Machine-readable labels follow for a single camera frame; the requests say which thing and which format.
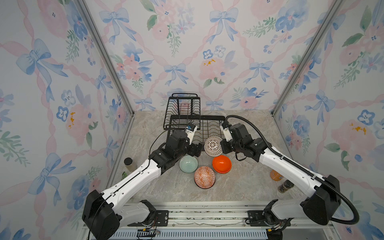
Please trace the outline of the pale green ceramic bowl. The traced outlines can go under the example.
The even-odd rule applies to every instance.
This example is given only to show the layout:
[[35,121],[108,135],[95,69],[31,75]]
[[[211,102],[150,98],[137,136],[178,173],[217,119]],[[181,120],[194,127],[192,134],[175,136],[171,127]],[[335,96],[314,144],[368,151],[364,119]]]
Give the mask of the pale green ceramic bowl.
[[195,157],[186,155],[179,161],[180,170],[186,174],[190,174],[196,171],[198,168],[198,160]]

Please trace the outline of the orange plastic bowl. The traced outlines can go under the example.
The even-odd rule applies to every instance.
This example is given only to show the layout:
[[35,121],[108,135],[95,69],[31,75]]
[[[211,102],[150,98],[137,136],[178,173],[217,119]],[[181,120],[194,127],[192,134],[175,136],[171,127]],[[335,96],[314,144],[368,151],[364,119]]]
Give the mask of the orange plastic bowl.
[[232,169],[232,162],[228,157],[220,155],[214,157],[212,166],[217,173],[226,174]]

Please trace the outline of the white brown patterned bowl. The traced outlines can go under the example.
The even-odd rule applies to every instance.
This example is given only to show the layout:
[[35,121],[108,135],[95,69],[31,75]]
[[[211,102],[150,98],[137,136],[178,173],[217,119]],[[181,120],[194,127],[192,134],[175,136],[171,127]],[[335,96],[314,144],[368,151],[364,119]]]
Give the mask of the white brown patterned bowl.
[[205,140],[204,150],[210,157],[218,157],[223,153],[221,146],[222,139],[218,136],[211,136]]

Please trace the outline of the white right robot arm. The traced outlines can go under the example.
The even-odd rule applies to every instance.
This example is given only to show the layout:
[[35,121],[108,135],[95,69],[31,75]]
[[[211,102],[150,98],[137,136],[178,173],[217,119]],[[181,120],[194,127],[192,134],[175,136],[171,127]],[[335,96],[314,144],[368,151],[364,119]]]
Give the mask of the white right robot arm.
[[281,174],[298,187],[303,198],[282,201],[272,200],[263,210],[262,221],[269,226],[293,218],[308,218],[319,225],[327,225],[341,199],[315,178],[317,175],[301,165],[295,166],[290,159],[277,151],[275,147],[261,138],[253,139],[249,134],[237,134],[224,130],[221,142],[223,153],[241,153]]

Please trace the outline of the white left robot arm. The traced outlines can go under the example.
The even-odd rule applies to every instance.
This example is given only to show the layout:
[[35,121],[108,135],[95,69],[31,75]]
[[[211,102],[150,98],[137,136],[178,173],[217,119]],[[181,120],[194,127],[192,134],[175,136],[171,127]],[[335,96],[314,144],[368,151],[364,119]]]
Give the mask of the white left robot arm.
[[185,155],[198,157],[202,144],[194,144],[197,127],[175,130],[168,140],[154,150],[144,163],[119,183],[99,193],[94,190],[86,198],[82,220],[89,235],[108,240],[119,228],[133,224],[151,224],[156,208],[147,200],[126,206],[127,201],[145,185],[171,169]]

